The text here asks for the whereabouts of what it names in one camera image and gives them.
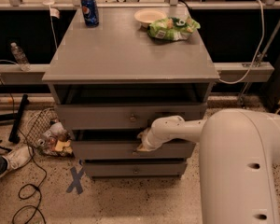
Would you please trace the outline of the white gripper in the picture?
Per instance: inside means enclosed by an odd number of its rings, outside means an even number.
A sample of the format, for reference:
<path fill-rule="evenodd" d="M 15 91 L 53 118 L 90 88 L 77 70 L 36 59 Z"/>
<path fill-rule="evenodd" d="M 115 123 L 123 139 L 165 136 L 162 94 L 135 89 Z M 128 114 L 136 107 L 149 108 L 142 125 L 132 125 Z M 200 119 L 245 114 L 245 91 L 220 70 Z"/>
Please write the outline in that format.
<path fill-rule="evenodd" d="M 141 144 L 136 149 L 139 152 L 154 151 L 162 146 L 162 141 L 154 135 L 150 128 L 140 132 L 137 138 L 141 140 Z"/>

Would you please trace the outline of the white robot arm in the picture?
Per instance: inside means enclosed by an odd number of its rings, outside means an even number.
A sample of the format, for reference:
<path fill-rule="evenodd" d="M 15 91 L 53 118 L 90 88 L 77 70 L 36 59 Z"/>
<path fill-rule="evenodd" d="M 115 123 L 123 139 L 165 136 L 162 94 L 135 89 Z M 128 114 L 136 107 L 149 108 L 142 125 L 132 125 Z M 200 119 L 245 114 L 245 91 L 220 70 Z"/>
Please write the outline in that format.
<path fill-rule="evenodd" d="M 273 165 L 280 115 L 224 109 L 208 119 L 160 118 L 138 134 L 139 151 L 171 140 L 197 143 L 203 224 L 280 224 Z"/>

